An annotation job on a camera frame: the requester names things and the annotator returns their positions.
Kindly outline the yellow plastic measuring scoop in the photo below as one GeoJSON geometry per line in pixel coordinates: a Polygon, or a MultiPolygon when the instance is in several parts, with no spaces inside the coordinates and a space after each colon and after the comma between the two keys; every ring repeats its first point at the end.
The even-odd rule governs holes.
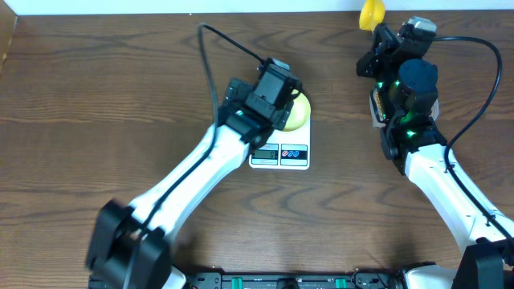
{"type": "Polygon", "coordinates": [[[384,20],[386,7],[383,0],[365,0],[359,17],[359,28],[374,31],[384,20]]]}

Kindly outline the pale yellow bowl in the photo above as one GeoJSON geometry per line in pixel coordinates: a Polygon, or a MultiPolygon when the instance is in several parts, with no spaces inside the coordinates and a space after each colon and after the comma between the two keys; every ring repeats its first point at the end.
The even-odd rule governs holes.
{"type": "Polygon", "coordinates": [[[294,100],[289,117],[284,125],[285,132],[292,132],[308,122],[311,115],[311,105],[307,96],[301,92],[294,100]]]}

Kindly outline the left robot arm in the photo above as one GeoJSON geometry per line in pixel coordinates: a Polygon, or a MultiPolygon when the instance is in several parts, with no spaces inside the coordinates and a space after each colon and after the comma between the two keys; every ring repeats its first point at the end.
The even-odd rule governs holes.
{"type": "Polygon", "coordinates": [[[171,245],[209,192],[272,133],[284,129],[300,80],[269,58],[256,84],[231,79],[216,121],[195,149],[163,180],[127,206],[109,201],[99,212],[85,266],[112,288],[182,288],[186,275],[171,245]]]}

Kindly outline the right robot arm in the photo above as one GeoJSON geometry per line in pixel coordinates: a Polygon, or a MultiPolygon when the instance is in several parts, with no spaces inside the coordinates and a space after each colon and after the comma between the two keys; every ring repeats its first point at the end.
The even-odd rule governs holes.
{"type": "Polygon", "coordinates": [[[462,255],[455,270],[417,263],[380,286],[511,288],[513,221],[464,172],[452,151],[456,140],[447,140],[435,123],[438,68],[423,57],[439,41],[436,25],[425,18],[410,18],[397,33],[378,24],[356,64],[357,75],[375,81],[369,106],[385,158],[429,199],[462,255]]]}

